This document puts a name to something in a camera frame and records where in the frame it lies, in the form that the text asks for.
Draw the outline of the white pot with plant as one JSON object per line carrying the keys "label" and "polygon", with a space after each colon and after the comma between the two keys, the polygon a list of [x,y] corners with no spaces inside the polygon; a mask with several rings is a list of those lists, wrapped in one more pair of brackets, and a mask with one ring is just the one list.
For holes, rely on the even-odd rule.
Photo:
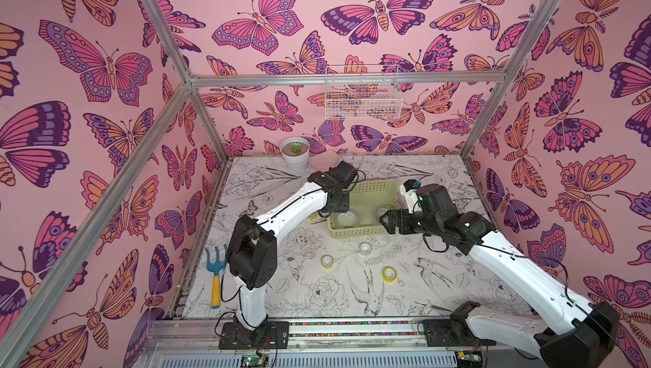
{"label": "white pot with plant", "polygon": [[290,137],[281,143],[281,156],[286,166],[301,170],[308,166],[310,156],[309,142],[302,137]]}

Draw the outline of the pale green perforated storage basket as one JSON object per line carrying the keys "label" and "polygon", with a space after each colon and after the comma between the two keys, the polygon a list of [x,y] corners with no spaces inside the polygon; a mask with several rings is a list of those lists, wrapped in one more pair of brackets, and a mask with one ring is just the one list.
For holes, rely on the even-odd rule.
{"label": "pale green perforated storage basket", "polygon": [[393,210],[400,210],[402,205],[398,198],[398,185],[394,180],[371,180],[359,183],[349,195],[350,209],[359,217],[359,227],[337,229],[337,214],[327,219],[327,227],[334,239],[352,239],[374,235],[388,235],[385,228],[374,218],[374,210],[386,205]]}

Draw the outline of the yellow tape roll front right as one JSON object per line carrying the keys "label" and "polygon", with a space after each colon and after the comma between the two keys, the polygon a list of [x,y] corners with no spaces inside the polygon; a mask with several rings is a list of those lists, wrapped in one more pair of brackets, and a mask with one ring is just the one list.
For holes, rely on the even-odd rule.
{"label": "yellow tape roll front right", "polygon": [[398,280],[398,273],[393,267],[386,266],[382,270],[382,279],[386,283],[394,283]]}

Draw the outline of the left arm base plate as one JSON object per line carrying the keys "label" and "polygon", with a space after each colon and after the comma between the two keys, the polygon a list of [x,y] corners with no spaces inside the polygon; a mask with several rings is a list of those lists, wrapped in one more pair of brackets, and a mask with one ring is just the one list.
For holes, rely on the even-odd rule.
{"label": "left arm base plate", "polygon": [[289,322],[264,322],[261,327],[249,330],[238,320],[227,322],[221,329],[219,349],[245,350],[286,349],[289,340]]}

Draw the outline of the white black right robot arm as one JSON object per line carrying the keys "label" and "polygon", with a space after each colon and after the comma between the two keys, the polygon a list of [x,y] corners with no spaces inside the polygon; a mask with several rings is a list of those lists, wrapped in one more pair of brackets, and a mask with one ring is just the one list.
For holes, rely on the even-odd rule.
{"label": "white black right robot arm", "polygon": [[489,220],[460,213],[444,186],[409,180],[399,194],[405,206],[379,217],[389,234],[439,237],[488,268],[536,312],[506,315],[467,302],[450,316],[461,331],[535,356],[549,367],[598,367],[613,351],[620,317],[612,306],[591,305],[518,251]]}

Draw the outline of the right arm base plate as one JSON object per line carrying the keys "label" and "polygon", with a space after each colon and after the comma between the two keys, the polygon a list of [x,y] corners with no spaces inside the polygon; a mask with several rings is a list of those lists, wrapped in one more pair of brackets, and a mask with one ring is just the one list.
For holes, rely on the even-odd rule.
{"label": "right arm base plate", "polygon": [[464,323],[444,319],[427,319],[421,322],[422,332],[429,347],[495,346],[493,340],[477,338]]}

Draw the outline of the aluminium front rail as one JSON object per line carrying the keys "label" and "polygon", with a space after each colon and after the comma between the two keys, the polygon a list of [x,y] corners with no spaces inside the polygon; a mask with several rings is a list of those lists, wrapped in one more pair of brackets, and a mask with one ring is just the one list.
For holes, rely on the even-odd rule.
{"label": "aluminium front rail", "polygon": [[223,322],[155,323],[138,367],[543,367],[504,344],[468,340],[429,345],[418,317],[292,319],[278,343],[225,349]]}

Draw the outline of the large clear tape roll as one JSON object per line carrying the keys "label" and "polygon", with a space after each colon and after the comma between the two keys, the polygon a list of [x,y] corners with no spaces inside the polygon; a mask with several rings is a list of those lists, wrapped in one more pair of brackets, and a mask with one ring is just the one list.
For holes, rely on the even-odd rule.
{"label": "large clear tape roll", "polygon": [[337,229],[348,229],[359,227],[359,217],[357,214],[349,210],[344,213],[337,214]]}
{"label": "large clear tape roll", "polygon": [[381,219],[386,215],[386,213],[393,208],[386,205],[380,205],[374,210],[374,218],[377,222],[380,222]]}

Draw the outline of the blue yellow garden fork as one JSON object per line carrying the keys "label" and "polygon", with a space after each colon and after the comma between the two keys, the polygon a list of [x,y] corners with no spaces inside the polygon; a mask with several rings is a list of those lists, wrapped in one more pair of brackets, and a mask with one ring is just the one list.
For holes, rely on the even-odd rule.
{"label": "blue yellow garden fork", "polygon": [[205,249],[206,269],[213,274],[210,295],[210,307],[212,309],[218,309],[221,305],[221,278],[223,277],[223,271],[226,266],[226,261],[222,255],[226,252],[226,250],[226,246],[224,246],[222,249],[218,246],[215,246],[213,251]]}

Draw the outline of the small clear tape roll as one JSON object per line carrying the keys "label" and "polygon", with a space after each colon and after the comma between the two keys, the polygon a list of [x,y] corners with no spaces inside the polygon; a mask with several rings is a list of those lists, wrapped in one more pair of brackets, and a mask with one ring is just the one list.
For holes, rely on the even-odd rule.
{"label": "small clear tape roll", "polygon": [[362,256],[369,256],[371,251],[372,251],[372,247],[369,243],[359,244],[359,252],[362,254]]}

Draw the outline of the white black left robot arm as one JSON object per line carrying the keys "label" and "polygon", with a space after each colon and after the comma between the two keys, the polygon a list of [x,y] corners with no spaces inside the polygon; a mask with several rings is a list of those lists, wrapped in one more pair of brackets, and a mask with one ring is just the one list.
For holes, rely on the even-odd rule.
{"label": "white black left robot arm", "polygon": [[225,255],[229,273],[237,285],[237,322],[253,332],[266,324],[264,286],[276,273],[278,245],[314,213],[332,215],[349,210],[351,187],[359,171],[340,161],[328,171],[317,171],[277,207],[257,216],[237,219]]}

